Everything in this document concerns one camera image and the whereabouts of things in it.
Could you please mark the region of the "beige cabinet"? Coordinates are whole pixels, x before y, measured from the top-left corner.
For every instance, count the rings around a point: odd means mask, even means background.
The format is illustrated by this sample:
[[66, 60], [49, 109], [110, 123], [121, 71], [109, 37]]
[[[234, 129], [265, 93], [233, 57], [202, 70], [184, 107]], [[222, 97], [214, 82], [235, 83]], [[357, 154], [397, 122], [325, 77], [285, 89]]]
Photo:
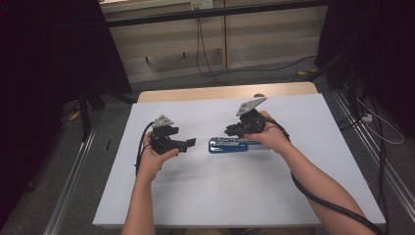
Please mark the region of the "beige cabinet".
[[[190, 11], [192, 0], [99, 0], [106, 20]], [[213, 0], [213, 9], [287, 0]], [[130, 82], [293, 61], [317, 53], [326, 6], [113, 27]]]

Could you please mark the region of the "white wall socket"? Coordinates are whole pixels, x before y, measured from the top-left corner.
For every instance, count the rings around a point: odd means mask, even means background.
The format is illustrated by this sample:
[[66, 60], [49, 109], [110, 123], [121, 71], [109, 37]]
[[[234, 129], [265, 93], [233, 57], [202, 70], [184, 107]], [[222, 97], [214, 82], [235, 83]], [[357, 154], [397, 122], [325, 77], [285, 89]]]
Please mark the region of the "white wall socket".
[[192, 10], [206, 10], [213, 8], [213, 0], [192, 0], [190, 2]]

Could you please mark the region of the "black horizontal rail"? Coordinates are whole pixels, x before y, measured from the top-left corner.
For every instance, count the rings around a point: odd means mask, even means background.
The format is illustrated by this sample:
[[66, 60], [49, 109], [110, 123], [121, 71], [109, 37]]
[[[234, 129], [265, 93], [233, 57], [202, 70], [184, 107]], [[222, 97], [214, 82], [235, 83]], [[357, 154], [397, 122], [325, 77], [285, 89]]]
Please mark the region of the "black horizontal rail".
[[283, 2], [253, 4], [235, 7], [224, 7], [206, 10], [192, 10], [177, 13], [165, 13], [142, 17], [123, 17], [107, 20], [108, 27], [128, 26], [137, 24], [154, 24], [173, 21], [184, 21], [191, 19], [203, 19], [211, 17], [222, 17], [232, 15], [242, 15], [251, 13], [261, 13], [270, 11], [283, 11], [302, 8], [312, 8], [328, 6], [332, 0], [287, 0]]

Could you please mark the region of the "person's right hand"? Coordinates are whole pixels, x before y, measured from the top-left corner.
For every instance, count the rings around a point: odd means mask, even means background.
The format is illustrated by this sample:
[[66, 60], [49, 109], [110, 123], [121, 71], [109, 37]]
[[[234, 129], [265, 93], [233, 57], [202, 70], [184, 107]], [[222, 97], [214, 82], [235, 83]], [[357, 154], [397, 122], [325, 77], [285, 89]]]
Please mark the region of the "person's right hand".
[[266, 119], [264, 130], [260, 133], [246, 134], [245, 138], [249, 141], [260, 142], [277, 154], [285, 155], [292, 147], [291, 142], [268, 112], [261, 111], [260, 114]]

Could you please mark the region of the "black stand legs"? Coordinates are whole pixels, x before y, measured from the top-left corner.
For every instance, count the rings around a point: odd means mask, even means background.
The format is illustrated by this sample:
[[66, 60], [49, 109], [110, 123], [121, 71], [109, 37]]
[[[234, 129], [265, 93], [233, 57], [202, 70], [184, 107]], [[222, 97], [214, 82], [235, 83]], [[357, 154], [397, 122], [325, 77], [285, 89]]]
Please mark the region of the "black stand legs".
[[82, 141], [85, 141], [92, 132], [88, 108], [91, 107], [93, 111], [102, 111], [105, 108], [102, 94], [110, 95], [125, 104], [132, 105], [135, 103], [134, 99], [99, 83], [91, 82], [81, 85], [78, 91], [78, 102], [83, 129]]
[[346, 89], [350, 112], [357, 117], [357, 75], [350, 54], [345, 49], [340, 50], [330, 62], [309, 75], [305, 81], [313, 82], [322, 75], [326, 76], [330, 89]]

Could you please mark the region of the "blue stapler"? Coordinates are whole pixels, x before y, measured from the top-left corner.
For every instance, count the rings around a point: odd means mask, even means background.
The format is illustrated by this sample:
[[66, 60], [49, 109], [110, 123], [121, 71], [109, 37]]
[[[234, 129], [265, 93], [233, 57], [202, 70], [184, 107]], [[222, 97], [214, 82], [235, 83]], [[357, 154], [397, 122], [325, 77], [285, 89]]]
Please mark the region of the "blue stapler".
[[225, 154], [263, 150], [266, 149], [266, 146], [258, 141], [249, 141], [245, 138], [212, 137], [208, 140], [207, 149], [211, 154]]

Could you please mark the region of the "person's left hand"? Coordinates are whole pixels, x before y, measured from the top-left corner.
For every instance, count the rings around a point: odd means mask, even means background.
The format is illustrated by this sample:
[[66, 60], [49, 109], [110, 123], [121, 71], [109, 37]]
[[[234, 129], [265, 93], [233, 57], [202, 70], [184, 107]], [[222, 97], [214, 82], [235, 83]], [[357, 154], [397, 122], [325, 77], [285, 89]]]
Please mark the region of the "person's left hand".
[[143, 183], [150, 183], [155, 178], [157, 173], [161, 170], [162, 165], [171, 158], [179, 154], [178, 149], [170, 150], [164, 154], [158, 154], [153, 150], [150, 140], [153, 132], [149, 131], [145, 134], [140, 165], [137, 173], [137, 180]]

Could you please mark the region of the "black curtain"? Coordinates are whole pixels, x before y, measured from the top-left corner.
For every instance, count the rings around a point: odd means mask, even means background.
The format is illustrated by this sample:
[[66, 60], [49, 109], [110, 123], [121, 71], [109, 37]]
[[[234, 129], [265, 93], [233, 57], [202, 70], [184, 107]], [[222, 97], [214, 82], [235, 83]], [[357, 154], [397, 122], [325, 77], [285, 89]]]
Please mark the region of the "black curtain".
[[100, 0], [0, 0], [0, 229], [46, 158], [63, 105], [130, 90]]
[[314, 65], [344, 60], [328, 75], [340, 87], [347, 67], [415, 137], [415, 0], [330, 0]]

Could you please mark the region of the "aluminium floor rail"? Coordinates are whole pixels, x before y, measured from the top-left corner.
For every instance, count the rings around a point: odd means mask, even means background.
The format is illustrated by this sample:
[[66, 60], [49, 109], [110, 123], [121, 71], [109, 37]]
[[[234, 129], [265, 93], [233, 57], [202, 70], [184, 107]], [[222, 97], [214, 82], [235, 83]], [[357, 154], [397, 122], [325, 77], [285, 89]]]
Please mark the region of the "aluminium floor rail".
[[[348, 126], [342, 127], [342, 130], [351, 128], [357, 134], [378, 168], [373, 187], [376, 188], [375, 199], [385, 219], [391, 223], [393, 206], [387, 195], [387, 190], [390, 190], [392, 196], [398, 200], [396, 208], [403, 209], [405, 216], [415, 224], [415, 190], [408, 187], [390, 163], [392, 150], [401, 149], [407, 143], [404, 135], [379, 114], [372, 100], [366, 104], [362, 99], [357, 98], [358, 116], [356, 117], [350, 112], [348, 97], [344, 92], [337, 91], [334, 97], [346, 116], [342, 122], [346, 120], [349, 122]], [[373, 121], [363, 122], [361, 118], [364, 114], [371, 114]]]
[[96, 128], [92, 128], [86, 135], [85, 139], [82, 141], [75, 161], [69, 172], [69, 177], [65, 183], [65, 187], [61, 193], [61, 196], [59, 197], [57, 204], [53, 209], [43, 235], [59, 235], [67, 211], [69, 209], [71, 198], [77, 185], [80, 173], [82, 172], [85, 159], [88, 156], [90, 148], [93, 144], [95, 133]]

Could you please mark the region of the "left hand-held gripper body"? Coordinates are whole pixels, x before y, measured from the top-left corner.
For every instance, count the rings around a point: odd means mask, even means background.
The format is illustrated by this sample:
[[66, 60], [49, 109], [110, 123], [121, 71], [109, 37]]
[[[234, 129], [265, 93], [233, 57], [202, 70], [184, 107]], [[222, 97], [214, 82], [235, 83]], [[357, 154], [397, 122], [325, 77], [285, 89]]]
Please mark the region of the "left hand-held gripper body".
[[151, 136], [151, 146], [158, 154], [164, 154], [170, 150], [177, 149], [178, 142], [170, 138], [169, 132], [173, 121], [161, 115], [152, 125], [153, 132]]

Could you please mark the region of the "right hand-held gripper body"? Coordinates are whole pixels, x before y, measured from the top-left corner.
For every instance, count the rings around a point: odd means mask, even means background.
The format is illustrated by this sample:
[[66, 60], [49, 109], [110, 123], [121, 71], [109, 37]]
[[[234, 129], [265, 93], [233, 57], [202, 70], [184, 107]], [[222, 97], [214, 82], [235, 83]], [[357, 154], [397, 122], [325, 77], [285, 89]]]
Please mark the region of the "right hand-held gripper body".
[[240, 127], [245, 133], [260, 133], [265, 127], [264, 117], [255, 109], [263, 103], [266, 97], [256, 97], [242, 103], [236, 116], [240, 119]]

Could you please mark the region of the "wooden table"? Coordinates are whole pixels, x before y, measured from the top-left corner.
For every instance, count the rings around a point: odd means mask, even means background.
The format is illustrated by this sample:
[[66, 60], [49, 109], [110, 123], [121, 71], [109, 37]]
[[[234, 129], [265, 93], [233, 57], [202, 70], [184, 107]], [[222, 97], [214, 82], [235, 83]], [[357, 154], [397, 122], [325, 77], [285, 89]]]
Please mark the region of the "wooden table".
[[256, 94], [262, 94], [265, 97], [276, 97], [317, 93], [317, 88], [312, 82], [283, 82], [145, 91], [139, 95], [137, 102], [150, 103], [207, 99], [251, 98]]

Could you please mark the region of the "white table cover sheet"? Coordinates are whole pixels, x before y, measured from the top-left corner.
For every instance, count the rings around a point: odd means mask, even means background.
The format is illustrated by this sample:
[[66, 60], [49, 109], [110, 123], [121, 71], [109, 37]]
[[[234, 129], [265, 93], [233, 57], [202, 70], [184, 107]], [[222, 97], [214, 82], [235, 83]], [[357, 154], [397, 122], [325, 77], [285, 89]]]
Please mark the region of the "white table cover sheet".
[[[274, 152], [212, 154], [208, 141], [237, 122], [239, 99], [137, 103], [133, 105], [93, 222], [123, 225], [135, 180], [135, 163], [146, 125], [165, 115], [195, 146], [167, 161], [153, 181], [155, 223], [167, 227], [312, 226], [319, 220]], [[261, 104], [289, 133], [292, 143], [352, 195], [366, 217], [384, 223], [374, 196], [320, 94], [270, 97]]]

